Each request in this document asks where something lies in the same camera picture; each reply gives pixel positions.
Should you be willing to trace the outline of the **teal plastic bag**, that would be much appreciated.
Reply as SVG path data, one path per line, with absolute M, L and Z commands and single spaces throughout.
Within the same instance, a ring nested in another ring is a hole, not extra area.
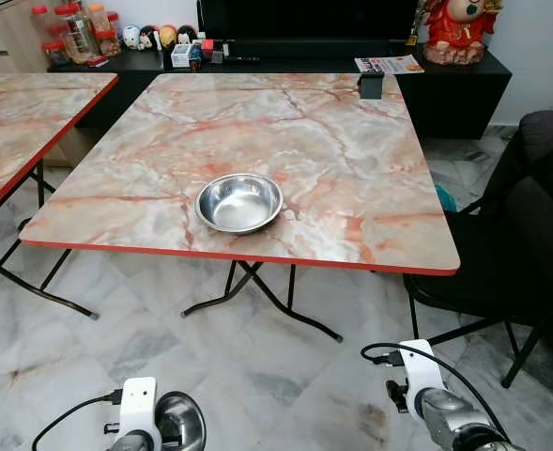
M 436 193 L 438 193 L 438 199 L 440 206 L 445 211 L 445 213 L 457 213 L 459 208 L 455 198 L 452 197 L 452 194 L 448 193 L 447 189 L 444 189 L 442 185 L 435 185 Z

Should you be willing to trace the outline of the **black folding chair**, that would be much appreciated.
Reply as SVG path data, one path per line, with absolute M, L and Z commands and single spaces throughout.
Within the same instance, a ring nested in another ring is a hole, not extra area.
M 514 361 L 500 385 L 511 387 L 535 345 L 553 339 L 553 109 L 522 117 L 483 196 L 445 219 L 459 271 L 404 276 L 410 305 L 477 317 L 431 344 L 494 325 L 529 325 L 524 344 L 508 331 Z

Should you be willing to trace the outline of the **large steel bowl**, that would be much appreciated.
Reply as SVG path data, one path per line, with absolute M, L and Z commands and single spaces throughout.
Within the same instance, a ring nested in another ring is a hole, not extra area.
M 208 227 L 233 235 L 250 235 L 280 214 L 284 194 L 276 181 L 254 173 L 224 175 L 205 184 L 195 210 Z

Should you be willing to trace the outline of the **marble pattern folding table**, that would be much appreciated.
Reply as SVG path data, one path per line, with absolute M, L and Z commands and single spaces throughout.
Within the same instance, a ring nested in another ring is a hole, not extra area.
M 45 180 L 44 156 L 61 141 L 114 85 L 116 74 L 83 72 L 0 73 L 0 208 L 31 179 L 38 204 L 54 192 Z M 0 257 L 0 275 L 45 300 L 68 306 L 89 319 L 99 314 L 36 287 L 7 270 L 5 263 L 22 241 Z
M 395 79 L 167 73 L 131 103 L 20 232 L 32 246 L 449 276 L 461 261 Z M 276 181 L 273 223 L 216 231 L 197 197 L 233 173 Z

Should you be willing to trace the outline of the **black low TV console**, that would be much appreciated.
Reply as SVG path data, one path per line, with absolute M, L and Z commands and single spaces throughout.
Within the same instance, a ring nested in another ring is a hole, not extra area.
M 499 106 L 512 73 L 491 54 L 469 66 L 422 63 L 422 73 L 397 74 L 402 98 L 420 137 L 478 139 Z M 263 57 L 259 63 L 206 65 L 200 73 L 355 73 L 350 57 Z M 126 51 L 100 66 L 66 65 L 52 72 L 114 73 L 116 85 L 79 126 L 99 129 L 112 126 L 160 74 L 189 73 L 189 69 L 166 69 L 149 51 Z

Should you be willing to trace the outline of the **small black clamp box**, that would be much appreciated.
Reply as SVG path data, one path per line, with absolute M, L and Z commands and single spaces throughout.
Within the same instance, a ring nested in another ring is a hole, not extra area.
M 358 78 L 357 91 L 363 100 L 382 99 L 384 87 L 383 72 L 364 72 Z

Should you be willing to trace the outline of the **printed paper leaflet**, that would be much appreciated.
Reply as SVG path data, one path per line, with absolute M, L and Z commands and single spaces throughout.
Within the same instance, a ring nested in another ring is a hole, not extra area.
M 399 76 L 399 74 L 423 73 L 423 67 L 413 55 L 385 57 L 354 57 L 361 74 L 371 76 Z

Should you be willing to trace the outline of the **red fortune doll figurine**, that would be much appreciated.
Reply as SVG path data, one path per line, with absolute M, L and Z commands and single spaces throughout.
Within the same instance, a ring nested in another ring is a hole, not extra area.
M 445 66 L 477 64 L 486 51 L 485 34 L 494 34 L 502 0 L 423 0 L 429 39 L 423 56 Z

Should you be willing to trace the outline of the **black television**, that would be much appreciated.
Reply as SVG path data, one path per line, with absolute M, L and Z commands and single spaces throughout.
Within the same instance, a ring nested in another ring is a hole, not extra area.
M 243 41 L 404 41 L 418 0 L 198 0 L 200 29 Z

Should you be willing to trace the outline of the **small white box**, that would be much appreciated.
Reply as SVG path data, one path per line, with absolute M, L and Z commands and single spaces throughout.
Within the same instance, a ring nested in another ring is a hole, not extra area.
M 170 65 L 174 69 L 189 69 L 192 64 L 193 44 L 175 44 L 170 52 Z

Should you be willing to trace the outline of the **white toy figurine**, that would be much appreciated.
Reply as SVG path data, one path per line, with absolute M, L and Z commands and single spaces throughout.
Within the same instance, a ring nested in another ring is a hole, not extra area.
M 142 36 L 142 31 L 140 31 L 138 26 L 125 25 L 122 27 L 121 41 L 127 49 L 139 49 L 140 36 Z

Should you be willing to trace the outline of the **orange filled plastic jar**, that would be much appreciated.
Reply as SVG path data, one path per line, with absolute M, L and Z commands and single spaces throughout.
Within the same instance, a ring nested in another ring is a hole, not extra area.
M 96 33 L 104 33 L 104 31 L 112 30 L 112 23 L 110 23 L 105 7 L 102 4 L 88 4 L 84 6 L 84 12 L 87 13 L 90 22 L 93 25 L 93 30 Z

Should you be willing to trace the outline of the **small red lid plastic jar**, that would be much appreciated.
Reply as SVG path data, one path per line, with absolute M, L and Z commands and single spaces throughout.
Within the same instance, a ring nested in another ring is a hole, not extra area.
M 70 63 L 69 53 L 62 41 L 48 41 L 41 44 L 50 66 L 65 66 Z

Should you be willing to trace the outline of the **tall red lid plastic jar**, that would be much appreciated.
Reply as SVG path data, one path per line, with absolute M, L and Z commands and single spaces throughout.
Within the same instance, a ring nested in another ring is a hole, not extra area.
M 93 35 L 91 22 L 78 4 L 57 6 L 54 13 L 62 19 L 68 29 L 63 35 L 63 42 L 75 64 L 86 65 L 99 56 L 99 47 Z

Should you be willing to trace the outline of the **light wooden drawer cabinet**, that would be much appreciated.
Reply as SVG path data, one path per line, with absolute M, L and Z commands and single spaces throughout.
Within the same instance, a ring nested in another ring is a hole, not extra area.
M 47 72 L 31 9 L 44 0 L 0 0 L 0 73 Z

